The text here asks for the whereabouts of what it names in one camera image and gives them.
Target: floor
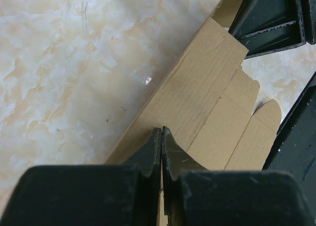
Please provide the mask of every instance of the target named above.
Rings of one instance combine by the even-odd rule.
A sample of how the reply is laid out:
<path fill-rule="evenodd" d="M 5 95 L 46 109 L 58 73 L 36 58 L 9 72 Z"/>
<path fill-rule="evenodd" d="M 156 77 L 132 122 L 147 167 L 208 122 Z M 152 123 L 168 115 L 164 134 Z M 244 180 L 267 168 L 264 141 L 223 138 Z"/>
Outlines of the floor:
<path fill-rule="evenodd" d="M 0 212 L 39 164 L 103 163 L 219 0 L 0 0 Z M 285 117 L 316 46 L 243 62 Z"/>

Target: dark plastic part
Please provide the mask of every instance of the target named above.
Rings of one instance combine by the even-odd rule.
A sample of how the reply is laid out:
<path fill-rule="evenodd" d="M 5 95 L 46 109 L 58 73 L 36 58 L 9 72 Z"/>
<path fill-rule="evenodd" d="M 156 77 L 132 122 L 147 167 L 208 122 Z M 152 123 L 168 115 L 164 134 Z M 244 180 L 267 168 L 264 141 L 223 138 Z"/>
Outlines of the dark plastic part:
<path fill-rule="evenodd" d="M 316 86 L 315 75 L 283 121 L 264 169 L 283 170 L 302 186 L 316 219 Z"/>
<path fill-rule="evenodd" d="M 300 187 L 284 173 L 187 172 L 179 186 L 174 208 L 184 209 L 182 225 L 315 225 Z"/>
<path fill-rule="evenodd" d="M 173 209 L 175 202 L 179 200 L 178 182 L 176 182 L 183 171 L 205 170 L 206 168 L 191 158 L 173 138 L 167 127 L 162 128 L 161 137 L 163 192 L 164 192 L 164 214 L 168 215 L 169 221 L 174 214 L 181 214 L 178 209 Z"/>
<path fill-rule="evenodd" d="M 161 128 L 154 128 L 148 141 L 123 165 L 136 165 L 139 167 L 144 182 L 139 185 L 137 199 L 140 206 L 146 206 L 146 216 L 148 215 L 148 225 L 154 226 L 157 223 L 160 182 L 161 182 Z M 144 212 L 136 216 L 143 218 Z"/>
<path fill-rule="evenodd" d="M 155 226 L 161 129 L 122 165 L 41 166 L 20 179 L 1 226 Z"/>
<path fill-rule="evenodd" d="M 20 179 L 0 225 L 134 225 L 139 177 L 135 166 L 33 167 Z"/>
<path fill-rule="evenodd" d="M 316 43 L 316 0 L 302 0 L 306 40 Z"/>
<path fill-rule="evenodd" d="M 247 58 L 306 43 L 301 0 L 243 0 L 229 29 L 249 49 Z"/>

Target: cardboard box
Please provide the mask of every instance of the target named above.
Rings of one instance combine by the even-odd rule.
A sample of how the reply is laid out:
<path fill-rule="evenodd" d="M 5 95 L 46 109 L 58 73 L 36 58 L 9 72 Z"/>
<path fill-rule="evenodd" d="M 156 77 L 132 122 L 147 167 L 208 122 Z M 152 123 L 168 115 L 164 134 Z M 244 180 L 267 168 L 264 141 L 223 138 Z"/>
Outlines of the cardboard box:
<path fill-rule="evenodd" d="M 106 163 L 123 162 L 146 142 L 154 127 L 164 125 L 187 151 L 247 52 L 208 18 Z"/>
<path fill-rule="evenodd" d="M 222 0 L 215 11 L 229 27 L 242 0 Z M 175 140 L 210 170 L 261 170 L 281 122 L 271 100 L 253 114 L 259 83 L 240 67 L 247 49 L 207 18 L 171 72 L 117 143 L 106 163 L 121 163 L 154 127 L 168 126 Z M 167 225 L 160 196 L 160 225 Z"/>

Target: white speck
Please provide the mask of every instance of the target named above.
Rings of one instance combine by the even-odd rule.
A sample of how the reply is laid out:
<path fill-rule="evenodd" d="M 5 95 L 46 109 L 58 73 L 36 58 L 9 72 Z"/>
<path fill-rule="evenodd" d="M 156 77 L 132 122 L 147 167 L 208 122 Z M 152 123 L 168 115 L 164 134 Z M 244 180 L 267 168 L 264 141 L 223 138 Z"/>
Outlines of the white speck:
<path fill-rule="evenodd" d="M 148 78 L 145 80 L 145 85 L 148 85 L 151 80 L 152 80 L 152 78 L 151 78 L 151 77 L 148 77 Z"/>
<path fill-rule="evenodd" d="M 250 179 L 251 179 L 251 181 L 253 181 L 255 184 L 259 184 L 259 182 L 258 182 L 255 178 L 250 177 Z"/>

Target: scratch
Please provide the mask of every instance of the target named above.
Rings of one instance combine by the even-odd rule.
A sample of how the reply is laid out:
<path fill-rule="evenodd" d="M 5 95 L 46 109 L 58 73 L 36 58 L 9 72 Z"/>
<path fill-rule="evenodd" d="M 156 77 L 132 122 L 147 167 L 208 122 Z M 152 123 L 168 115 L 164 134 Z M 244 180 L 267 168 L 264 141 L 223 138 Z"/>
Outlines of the scratch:
<path fill-rule="evenodd" d="M 302 179 L 302 183 L 303 183 L 303 181 L 305 181 L 305 178 L 307 177 L 308 173 L 311 171 L 311 169 L 314 165 L 314 162 L 315 162 L 315 158 L 313 158 L 313 160 L 309 163 L 309 165 L 306 166 L 306 170 L 305 170 L 304 177 Z"/>
<path fill-rule="evenodd" d="M 84 31 L 84 27 L 83 27 L 83 1 L 81 2 L 81 25 L 82 25 L 82 31 Z"/>
<path fill-rule="evenodd" d="M 85 20 L 87 20 L 87 7 L 88 7 L 88 3 L 85 4 L 85 8 L 84 8 Z"/>
<path fill-rule="evenodd" d="M 88 31 L 88 26 L 87 26 L 87 8 L 88 8 L 88 2 L 85 4 L 85 8 L 84 8 L 84 15 L 85 15 L 85 29 Z"/>
<path fill-rule="evenodd" d="M 70 9 L 71 9 L 71 4 L 68 2 L 67 3 L 67 10 L 66 10 L 66 15 L 65 15 L 65 20 L 69 19 Z"/>
<path fill-rule="evenodd" d="M 259 182 L 254 177 L 250 177 L 250 180 L 253 181 L 255 184 L 259 184 Z"/>

